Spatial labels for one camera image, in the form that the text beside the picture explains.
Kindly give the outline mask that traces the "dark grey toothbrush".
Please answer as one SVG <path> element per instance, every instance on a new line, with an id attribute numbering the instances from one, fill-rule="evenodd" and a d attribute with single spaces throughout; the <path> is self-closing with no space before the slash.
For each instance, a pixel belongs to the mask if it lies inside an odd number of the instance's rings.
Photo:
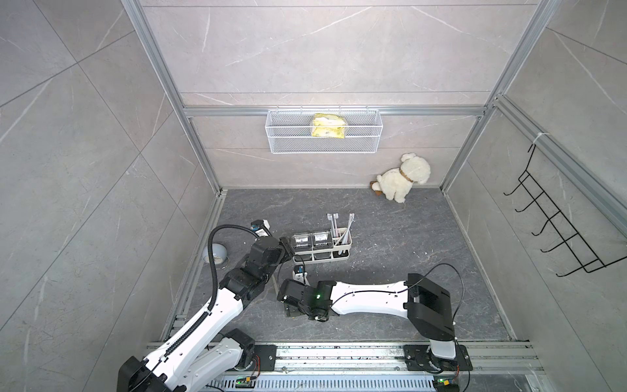
<path id="1" fill-rule="evenodd" d="M 336 237 L 336 216 L 333 213 L 328 213 L 328 220 L 330 222 L 331 225 L 331 237 L 335 238 Z"/>

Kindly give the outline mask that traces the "light blue toothbrush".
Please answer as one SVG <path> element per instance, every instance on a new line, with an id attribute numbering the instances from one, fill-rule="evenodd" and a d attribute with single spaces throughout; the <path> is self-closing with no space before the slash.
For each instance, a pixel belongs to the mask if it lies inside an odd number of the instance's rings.
<path id="1" fill-rule="evenodd" d="M 336 239 L 335 243 L 337 243 L 339 241 L 339 238 L 341 237 L 341 233 L 339 231 L 339 226 L 337 224 L 338 217 L 339 217 L 338 213 L 331 214 L 331 223 L 333 223 L 334 238 Z"/>

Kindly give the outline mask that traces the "pink toothbrush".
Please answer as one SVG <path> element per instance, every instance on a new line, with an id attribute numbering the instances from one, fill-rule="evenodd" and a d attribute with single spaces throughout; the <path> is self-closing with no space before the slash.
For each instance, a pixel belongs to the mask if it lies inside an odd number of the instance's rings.
<path id="1" fill-rule="evenodd" d="M 354 217 L 355 217 L 355 214 L 351 212 L 349 214 L 348 225 L 347 225 L 346 232 L 345 232 L 343 240 L 342 240 L 342 244 L 346 244 L 346 243 L 349 242 L 350 229 L 351 229 L 351 226 L 353 225 Z"/>

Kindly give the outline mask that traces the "white toothbrush holder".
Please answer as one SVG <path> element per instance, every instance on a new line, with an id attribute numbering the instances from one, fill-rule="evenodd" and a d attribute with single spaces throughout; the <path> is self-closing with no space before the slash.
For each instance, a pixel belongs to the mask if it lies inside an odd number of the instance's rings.
<path id="1" fill-rule="evenodd" d="M 339 233 L 339 237 L 333 237 L 330 230 L 292 235 L 293 261 L 308 266 L 348 260 L 352 235 L 347 228 L 339 228 Z"/>

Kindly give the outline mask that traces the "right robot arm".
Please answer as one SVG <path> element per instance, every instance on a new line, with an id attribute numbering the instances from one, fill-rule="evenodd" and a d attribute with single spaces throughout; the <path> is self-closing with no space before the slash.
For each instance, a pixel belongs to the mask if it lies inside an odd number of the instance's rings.
<path id="1" fill-rule="evenodd" d="M 409 370 L 433 375 L 471 372 L 474 367 L 465 346 L 457 341 L 450 292 L 428 278 L 409 274 L 393 284 L 356 285 L 332 280 L 308 285 L 305 279 L 287 279 L 278 300 L 289 313 L 326 322 L 331 315 L 379 314 L 408 320 L 427 345 L 403 346 Z"/>

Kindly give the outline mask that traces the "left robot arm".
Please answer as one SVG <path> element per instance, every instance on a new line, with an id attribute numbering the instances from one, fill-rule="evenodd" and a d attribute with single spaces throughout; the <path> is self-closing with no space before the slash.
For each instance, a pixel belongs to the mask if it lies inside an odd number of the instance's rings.
<path id="1" fill-rule="evenodd" d="M 199 391 L 229 370 L 257 372 L 255 341 L 234 329 L 213 339 L 265 290 L 281 264 L 295 253 L 286 237 L 256 236 L 243 264 L 212 279 L 207 303 L 178 332 L 143 359 L 119 369 L 118 391 Z"/>

